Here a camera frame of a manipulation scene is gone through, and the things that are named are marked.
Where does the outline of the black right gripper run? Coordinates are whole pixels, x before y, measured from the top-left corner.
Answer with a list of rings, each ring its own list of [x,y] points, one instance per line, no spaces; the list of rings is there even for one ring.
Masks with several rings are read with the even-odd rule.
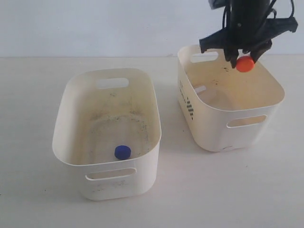
[[[222,29],[200,39],[204,53],[208,49],[223,49],[225,60],[236,67],[239,49],[249,54],[254,63],[272,47],[273,38],[290,31],[295,33],[298,23],[294,17],[295,4],[287,18],[278,18],[275,0],[226,0]]]

